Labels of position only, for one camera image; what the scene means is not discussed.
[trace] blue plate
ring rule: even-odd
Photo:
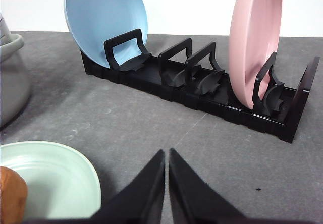
[[[65,18],[80,49],[107,68],[104,41],[140,28],[146,44],[148,22],[142,0],[65,0]],[[135,40],[114,48],[119,64],[140,54]]]

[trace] bowl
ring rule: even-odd
[[[1,165],[27,183],[24,220],[89,218],[100,209],[101,188],[90,161],[54,142],[27,141],[0,146]]]

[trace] brown object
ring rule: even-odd
[[[0,223],[20,224],[27,199],[27,184],[20,175],[0,166]]]

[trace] pink plate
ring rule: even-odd
[[[282,0],[237,0],[229,38],[229,71],[233,91],[239,101],[253,108],[252,93],[258,72],[277,51],[282,17]],[[269,74],[260,84],[262,99]]]

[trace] pot handle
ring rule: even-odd
[[[10,35],[12,42],[0,46],[0,56],[2,59],[10,57],[13,53],[24,46],[24,38],[18,34]]]

